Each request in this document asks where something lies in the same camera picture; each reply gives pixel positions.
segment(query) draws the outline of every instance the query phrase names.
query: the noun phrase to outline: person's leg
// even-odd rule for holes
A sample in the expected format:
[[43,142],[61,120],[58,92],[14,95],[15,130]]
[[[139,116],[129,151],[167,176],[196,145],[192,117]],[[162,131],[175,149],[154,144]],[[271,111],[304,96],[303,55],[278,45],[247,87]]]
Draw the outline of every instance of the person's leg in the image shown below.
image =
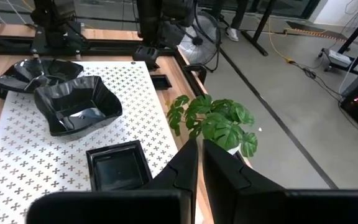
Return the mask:
[[246,12],[247,5],[248,5],[248,0],[237,0],[236,15],[234,16],[230,27],[237,30],[240,29],[240,25],[242,19],[244,18],[244,13]]
[[219,15],[226,0],[215,0],[215,3],[211,10],[211,15],[219,22]]

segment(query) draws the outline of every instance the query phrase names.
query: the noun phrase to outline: electric fan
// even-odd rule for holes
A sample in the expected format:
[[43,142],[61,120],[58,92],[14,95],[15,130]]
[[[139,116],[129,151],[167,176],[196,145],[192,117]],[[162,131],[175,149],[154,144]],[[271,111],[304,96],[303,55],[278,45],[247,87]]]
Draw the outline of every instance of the electric fan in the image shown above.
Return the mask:
[[217,54],[221,43],[221,31],[215,18],[207,12],[198,11],[193,25],[184,31],[179,49],[190,64],[206,65]]

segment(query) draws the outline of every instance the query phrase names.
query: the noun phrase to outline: black bowl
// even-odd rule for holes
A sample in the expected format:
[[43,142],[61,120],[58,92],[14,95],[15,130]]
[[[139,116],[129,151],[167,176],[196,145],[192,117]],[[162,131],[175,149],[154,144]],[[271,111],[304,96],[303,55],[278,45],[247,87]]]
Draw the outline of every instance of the black bowl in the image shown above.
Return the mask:
[[86,152],[92,191],[139,189],[152,180],[140,141]]
[[76,78],[83,67],[64,60],[25,59],[0,76],[0,89],[33,93],[37,87],[52,86]]
[[77,133],[80,138],[93,131],[89,127],[102,122],[105,126],[122,115],[120,101],[97,76],[39,87],[34,101],[47,119],[52,136]]

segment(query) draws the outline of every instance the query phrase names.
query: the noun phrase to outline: monstera plant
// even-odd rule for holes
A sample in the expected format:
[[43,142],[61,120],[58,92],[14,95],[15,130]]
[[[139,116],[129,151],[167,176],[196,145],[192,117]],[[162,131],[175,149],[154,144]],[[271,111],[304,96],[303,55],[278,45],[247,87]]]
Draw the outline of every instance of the monstera plant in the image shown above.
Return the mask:
[[254,117],[245,107],[227,99],[212,101],[209,95],[201,95],[190,104],[189,100],[186,95],[179,96],[167,113],[169,126],[177,136],[180,135],[179,123],[184,122],[190,131],[190,138],[203,133],[205,139],[212,140],[227,151],[239,146],[244,157],[255,154],[258,145],[255,133],[245,132],[239,126],[254,124]]

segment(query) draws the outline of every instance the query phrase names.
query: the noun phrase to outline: wooden table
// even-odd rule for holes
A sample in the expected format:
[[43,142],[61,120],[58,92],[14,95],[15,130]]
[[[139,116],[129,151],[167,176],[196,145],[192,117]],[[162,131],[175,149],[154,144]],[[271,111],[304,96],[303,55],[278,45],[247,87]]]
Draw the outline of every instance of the wooden table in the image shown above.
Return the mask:
[[[116,40],[139,40],[136,32],[133,31],[121,31],[121,30],[98,30],[98,29],[86,29],[84,36],[89,39],[116,39]],[[34,36],[34,30],[22,25],[4,25],[0,24],[0,35],[20,35],[20,36]],[[0,55],[0,75],[5,72],[13,63],[29,58],[29,56],[13,56],[13,55]],[[84,61],[131,61],[131,57],[82,57]],[[195,97],[191,90],[186,78],[183,76],[179,64],[173,57],[159,57],[157,63],[160,65],[160,69],[154,74],[166,74],[172,84],[172,88],[164,91],[157,91],[158,98],[161,102],[163,110],[168,111],[167,102],[172,102],[176,97],[180,95],[188,95],[191,99]],[[0,114],[4,101],[0,99]],[[182,134],[180,137],[174,137],[177,148],[180,149],[184,143],[188,140],[186,127],[181,127]],[[197,200],[200,206],[201,212],[204,216],[204,223],[213,223],[211,210],[209,207],[208,196],[206,194],[205,183],[202,173],[202,166],[199,164],[198,174],[198,189]]]

